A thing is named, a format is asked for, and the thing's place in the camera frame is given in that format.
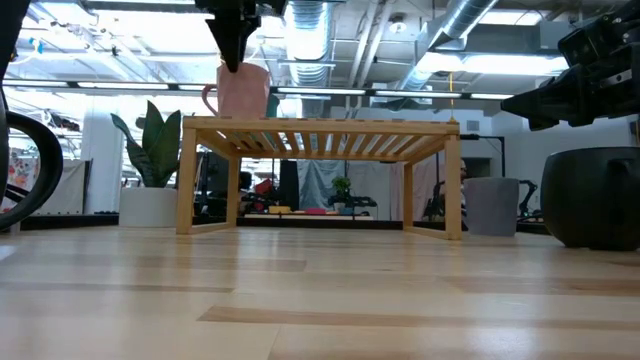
ceiling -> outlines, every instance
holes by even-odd
[[[345,86],[347,82],[358,47],[359,24],[369,1],[348,0],[332,5],[330,44],[331,61],[335,67],[331,71],[330,87]],[[365,87],[374,83],[392,83],[407,74],[413,66],[414,42],[420,35],[421,24],[446,10],[446,0],[433,1],[435,4],[430,0],[395,0],[392,13],[403,14],[406,25],[403,32],[390,31],[386,19],[376,21],[384,32],[366,76]],[[122,8],[119,6],[122,3],[137,3],[137,11],[105,10]],[[204,23],[211,15],[198,13],[195,8],[193,12],[188,11],[190,13],[154,11],[154,5],[184,5],[181,9],[185,9],[192,3],[193,0],[155,0],[153,3],[148,0],[110,0],[108,4],[107,1],[34,0],[17,44],[19,57],[9,66],[7,77],[216,83],[219,51]],[[579,6],[577,1],[499,1],[481,23],[533,26],[542,16],[551,15],[554,21],[581,20],[609,11],[624,1],[583,0],[580,3]],[[289,85],[291,81],[289,66],[279,62],[287,59],[286,35],[282,19],[265,17],[262,27],[248,40],[245,61],[268,68],[273,85]],[[515,94],[532,88],[539,78],[457,72],[453,86],[457,91]],[[448,90],[450,82],[447,77],[433,76],[428,85],[434,90]],[[82,95],[49,91],[35,96],[9,89],[7,96],[14,108],[24,111],[51,109],[78,121],[84,116],[84,108],[78,105],[82,102],[78,97]],[[197,97],[160,98],[149,95],[143,99],[154,100],[164,112],[177,108],[185,113],[207,112]],[[467,106],[482,108],[484,105],[476,101]],[[283,111],[295,113],[297,105],[285,102],[283,108],[287,109]]]

mug handle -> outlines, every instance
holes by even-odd
[[[205,85],[204,89],[202,89],[202,101],[204,102],[204,105],[211,110],[211,112],[213,113],[213,115],[218,116],[218,112],[216,111],[216,109],[213,108],[213,106],[211,106],[211,104],[209,104],[209,99],[207,99],[207,95],[209,95],[209,93],[211,92],[211,90],[216,87],[215,85]]]

ceiling duct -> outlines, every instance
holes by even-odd
[[[289,60],[324,62],[329,59],[331,4],[320,1],[290,1],[287,21],[287,57]],[[291,79],[296,86],[326,87],[329,68],[324,64],[291,64]],[[303,100],[303,117],[320,117],[323,102]]]
[[[498,0],[451,0],[444,15],[431,21],[424,27],[418,47],[424,54],[416,65],[409,70],[405,78],[398,83],[397,89],[418,91],[429,81],[432,72],[424,70],[428,67],[430,51],[437,47],[450,50],[464,50],[466,37],[491,10]]]

yellow object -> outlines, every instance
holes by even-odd
[[[291,208],[288,206],[269,206],[269,214],[289,214]]]

wooden table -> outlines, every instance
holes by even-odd
[[[455,122],[357,119],[185,117],[178,189],[178,234],[197,234],[236,226],[240,159],[369,160],[404,163],[405,231],[459,240],[460,191],[447,191],[446,230],[413,226],[413,165],[445,150],[448,189],[460,188],[460,126]],[[317,136],[313,149],[311,137]],[[204,145],[229,160],[227,222],[193,226],[196,146]]]

